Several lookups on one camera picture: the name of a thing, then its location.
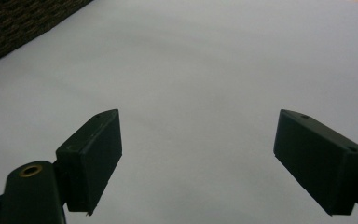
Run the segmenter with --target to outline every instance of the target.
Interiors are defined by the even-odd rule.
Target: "woven basket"
[[[0,58],[81,9],[92,0],[0,0]]]

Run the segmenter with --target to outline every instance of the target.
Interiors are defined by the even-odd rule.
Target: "dark woven mat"
[[[53,28],[92,0],[0,0],[0,58]]]

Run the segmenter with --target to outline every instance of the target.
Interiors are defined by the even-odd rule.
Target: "round hole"
[[[30,177],[33,175],[37,175],[41,171],[42,171],[41,165],[29,165],[21,170],[20,176],[21,177]]]
[[[348,149],[349,149],[351,152],[357,152],[357,148],[354,148],[354,147],[348,147]]]

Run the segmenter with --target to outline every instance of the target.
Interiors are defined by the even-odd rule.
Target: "white tabletop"
[[[358,143],[358,2],[96,0],[0,60],[0,194],[118,108],[123,157],[68,223],[358,223],[275,159],[280,109]]]

